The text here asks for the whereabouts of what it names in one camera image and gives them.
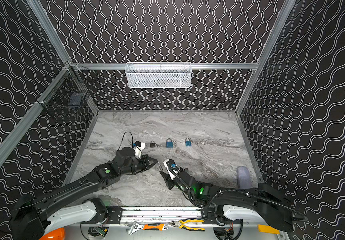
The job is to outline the black padlock top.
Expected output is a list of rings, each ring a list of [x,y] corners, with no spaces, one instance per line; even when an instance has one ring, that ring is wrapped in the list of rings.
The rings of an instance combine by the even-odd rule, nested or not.
[[[157,146],[157,144],[154,142],[154,141],[151,141],[150,142],[150,147],[151,148],[155,148]]]

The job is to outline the blue padlock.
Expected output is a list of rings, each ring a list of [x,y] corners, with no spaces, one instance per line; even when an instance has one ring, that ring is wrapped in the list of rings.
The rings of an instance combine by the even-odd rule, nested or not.
[[[186,147],[191,147],[192,146],[191,138],[186,138],[185,139],[185,146]]]
[[[173,140],[168,138],[166,140],[166,148],[173,148],[174,147],[174,143],[173,143]]]

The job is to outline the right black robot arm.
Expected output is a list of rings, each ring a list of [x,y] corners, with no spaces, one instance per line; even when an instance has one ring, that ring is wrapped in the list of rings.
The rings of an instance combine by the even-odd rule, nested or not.
[[[257,188],[233,189],[197,181],[188,172],[160,171],[169,190],[176,187],[188,201],[201,209],[212,210],[210,220],[239,220],[245,217],[226,215],[226,206],[248,209],[256,212],[269,226],[284,232],[293,231],[293,216],[290,198],[267,184],[258,184]]]

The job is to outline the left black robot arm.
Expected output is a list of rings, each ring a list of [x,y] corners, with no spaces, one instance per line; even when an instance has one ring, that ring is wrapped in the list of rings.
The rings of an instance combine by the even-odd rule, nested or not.
[[[70,184],[41,196],[21,196],[10,211],[9,226],[13,239],[40,239],[51,224],[49,217],[61,208],[118,182],[121,176],[149,170],[157,162],[148,155],[137,158],[133,148],[124,147],[116,152],[111,161],[94,167],[86,176]]]

